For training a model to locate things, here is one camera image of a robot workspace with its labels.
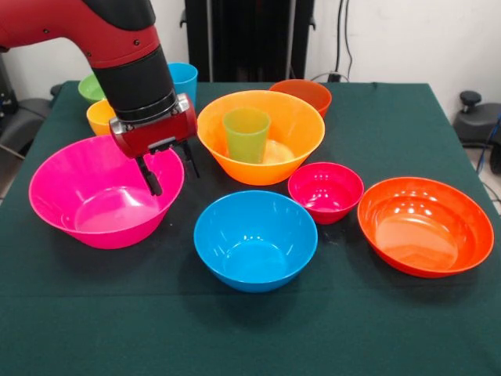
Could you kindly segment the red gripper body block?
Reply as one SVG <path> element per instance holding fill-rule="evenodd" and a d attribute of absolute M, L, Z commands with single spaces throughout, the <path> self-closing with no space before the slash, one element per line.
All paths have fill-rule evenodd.
<path fill-rule="evenodd" d="M 142 124 L 132 124 L 117 117 L 110 122 L 110 134 L 122 153 L 129 158 L 168 149 L 196 135 L 196 113 L 186 93 L 177 95 L 172 112 Z"/>

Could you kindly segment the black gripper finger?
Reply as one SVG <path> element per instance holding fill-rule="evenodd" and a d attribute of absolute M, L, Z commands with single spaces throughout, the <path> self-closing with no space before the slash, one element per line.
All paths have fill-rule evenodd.
<path fill-rule="evenodd" d="M 152 196 L 160 196 L 163 193 L 161 185 L 158 182 L 156 175 L 151 172 L 144 160 L 143 156 L 138 156 L 135 158 L 136 164 L 145 179 L 146 185 L 148 186 Z"/>
<path fill-rule="evenodd" d="M 196 166 L 196 162 L 195 162 L 195 159 L 193 157 L 193 153 L 191 151 L 191 147 L 188 143 L 187 140 L 184 140 L 182 142 L 182 149 L 183 149 L 183 152 L 185 154 L 185 159 L 186 159 L 186 162 L 188 162 L 192 168 L 193 168 L 193 171 L 195 173 L 195 176 L 199 179 L 200 178 L 200 173 L 198 171 L 198 168 Z"/>

